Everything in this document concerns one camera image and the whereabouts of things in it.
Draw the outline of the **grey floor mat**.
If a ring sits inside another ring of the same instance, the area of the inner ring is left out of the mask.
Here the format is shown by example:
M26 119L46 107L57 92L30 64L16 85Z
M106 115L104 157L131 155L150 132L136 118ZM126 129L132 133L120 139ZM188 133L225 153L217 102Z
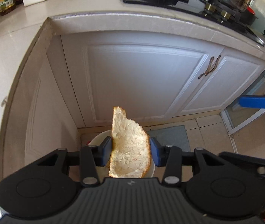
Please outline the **grey floor mat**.
M184 152L191 151L187 132L183 125L151 130L148 134L156 138L161 145L173 145L179 147Z

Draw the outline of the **cream round trash bin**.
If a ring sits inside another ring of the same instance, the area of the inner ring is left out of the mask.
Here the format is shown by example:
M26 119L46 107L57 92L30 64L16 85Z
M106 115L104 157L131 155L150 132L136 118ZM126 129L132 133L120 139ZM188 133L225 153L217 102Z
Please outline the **cream round trash bin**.
M155 165L151 158L149 136L144 131L118 133L112 140L112 162L97 167L100 180L109 177L109 172L118 178L150 178Z

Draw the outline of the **orange peel piece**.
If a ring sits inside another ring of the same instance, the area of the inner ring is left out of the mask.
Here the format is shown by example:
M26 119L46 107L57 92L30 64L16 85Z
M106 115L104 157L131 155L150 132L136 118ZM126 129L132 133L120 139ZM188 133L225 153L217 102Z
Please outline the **orange peel piece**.
M113 108L112 151L109 176L112 178L143 178L151 166L150 137L126 111Z

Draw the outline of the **black gas stove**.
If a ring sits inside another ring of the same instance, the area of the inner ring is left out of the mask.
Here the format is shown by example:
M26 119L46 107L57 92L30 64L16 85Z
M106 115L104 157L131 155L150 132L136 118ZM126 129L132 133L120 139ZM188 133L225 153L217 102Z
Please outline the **black gas stove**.
M265 36L259 35L249 27L248 7L240 12L223 3L221 0L122 0L128 4L138 4L168 8L175 11L185 12L209 21L216 22L233 31L244 35L261 46L265 46Z

